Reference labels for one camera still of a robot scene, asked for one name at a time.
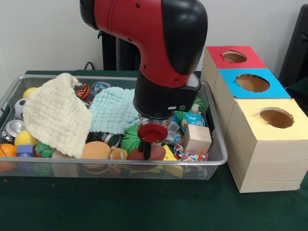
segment black panel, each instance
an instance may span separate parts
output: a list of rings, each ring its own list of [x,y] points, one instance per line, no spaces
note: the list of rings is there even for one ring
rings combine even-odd
[[[174,89],[164,88],[148,81],[139,73],[134,106],[139,113],[146,117],[168,118],[173,114],[173,110],[169,110],[169,107],[176,106],[177,108],[174,110],[189,111],[200,87],[201,82],[199,81],[195,88],[189,86]]]
[[[205,7],[197,0],[162,0],[162,12],[169,61],[178,73],[191,74],[205,45]]]
[[[98,30],[94,17],[94,0],[80,0],[80,13],[86,24]]]
[[[105,71],[116,71],[116,38],[100,30],[102,37],[103,65]]]
[[[289,87],[308,76],[308,4],[301,8],[279,81]]]

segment blue ball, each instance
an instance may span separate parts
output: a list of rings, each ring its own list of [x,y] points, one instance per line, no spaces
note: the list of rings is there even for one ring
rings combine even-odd
[[[183,117],[182,122],[181,122],[181,129],[183,132],[186,132],[186,129],[189,124],[192,125],[197,125],[197,126],[206,126],[206,122],[202,115],[199,114],[193,114],[193,113],[188,113],[186,116]]]

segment wire mesh basket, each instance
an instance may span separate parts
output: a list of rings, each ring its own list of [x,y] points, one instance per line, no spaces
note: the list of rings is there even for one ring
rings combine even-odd
[[[14,119],[12,108],[22,98],[25,90],[40,87],[56,76],[25,75],[14,80],[0,101],[0,132],[8,121]],[[113,87],[133,89],[133,77],[77,77],[82,83],[92,86],[104,81]],[[139,179],[187,179],[209,180],[218,166],[227,162],[228,154],[217,119],[211,90],[202,83],[198,97],[205,103],[206,120],[211,130],[212,145],[209,160],[187,161],[131,161],[0,157],[0,176],[19,177],[73,177],[73,178],[139,178]]]

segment mint green towel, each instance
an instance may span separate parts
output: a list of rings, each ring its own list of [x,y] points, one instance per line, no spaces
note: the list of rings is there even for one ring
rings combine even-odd
[[[124,134],[127,128],[137,123],[139,115],[133,105],[134,92],[112,87],[96,95],[90,107],[90,132]]]

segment blue paper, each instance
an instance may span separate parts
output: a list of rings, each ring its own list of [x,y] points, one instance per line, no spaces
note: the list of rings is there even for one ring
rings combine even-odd
[[[220,69],[219,72],[227,83],[232,96],[237,99],[290,99],[289,94],[268,69]],[[252,92],[243,89],[236,82],[236,78],[244,74],[252,74],[262,77],[269,82],[269,89],[264,92]]]

